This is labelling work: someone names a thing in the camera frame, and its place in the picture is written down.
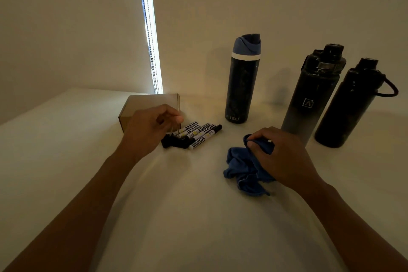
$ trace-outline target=crumpled blue cloth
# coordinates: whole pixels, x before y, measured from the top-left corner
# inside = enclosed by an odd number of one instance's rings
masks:
[[[250,135],[246,135],[243,138],[245,147],[231,147],[227,154],[228,169],[224,171],[224,177],[231,179],[237,178],[237,186],[239,190],[242,190],[249,196],[262,196],[263,194],[270,195],[265,188],[258,182],[273,182],[276,181],[268,172],[266,172],[255,155],[247,146],[247,138]],[[272,142],[268,142],[265,138],[259,138],[253,140],[257,143],[261,149],[267,153],[272,154],[275,145]]]

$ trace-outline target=water bottle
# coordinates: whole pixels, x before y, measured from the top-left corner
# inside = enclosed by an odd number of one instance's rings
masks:
[[[314,50],[303,63],[281,129],[298,135],[304,145],[309,141],[346,65],[341,56],[343,49],[344,46],[339,44],[327,44],[323,50]]]
[[[361,58],[357,66],[347,72],[316,130],[317,142],[328,147],[342,146],[375,96],[398,94],[398,89],[385,74],[376,70],[377,63],[377,59]],[[393,94],[378,92],[384,82],[394,90]]]
[[[225,118],[232,123],[248,119],[260,58],[260,34],[245,34],[235,40],[225,106]]]

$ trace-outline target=person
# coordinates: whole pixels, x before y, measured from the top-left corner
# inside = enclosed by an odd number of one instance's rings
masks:
[[[152,152],[166,132],[183,121],[168,105],[136,111],[116,151],[48,226],[9,264],[5,272],[88,271],[106,218],[125,178]],[[361,219],[325,183],[300,139],[275,127],[248,139],[265,137],[271,155],[254,142],[248,147],[276,180],[310,206],[350,271],[408,271],[408,260]]]

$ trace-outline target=person's right arm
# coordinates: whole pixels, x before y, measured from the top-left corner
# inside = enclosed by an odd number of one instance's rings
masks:
[[[266,171],[307,202],[350,271],[408,271],[408,260],[322,180],[297,136],[269,127],[248,140],[262,136],[275,144],[271,155],[254,142],[248,142],[248,147]]]

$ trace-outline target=beige wall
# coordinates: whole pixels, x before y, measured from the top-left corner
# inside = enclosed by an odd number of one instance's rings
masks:
[[[0,123],[71,86],[154,93],[141,0],[0,0]]]
[[[345,46],[346,69],[361,57],[377,58],[400,88],[399,97],[377,98],[372,109],[408,114],[407,0],[154,0],[154,6],[165,92],[225,97],[234,39],[259,32],[254,101],[287,104],[305,56],[334,42]]]

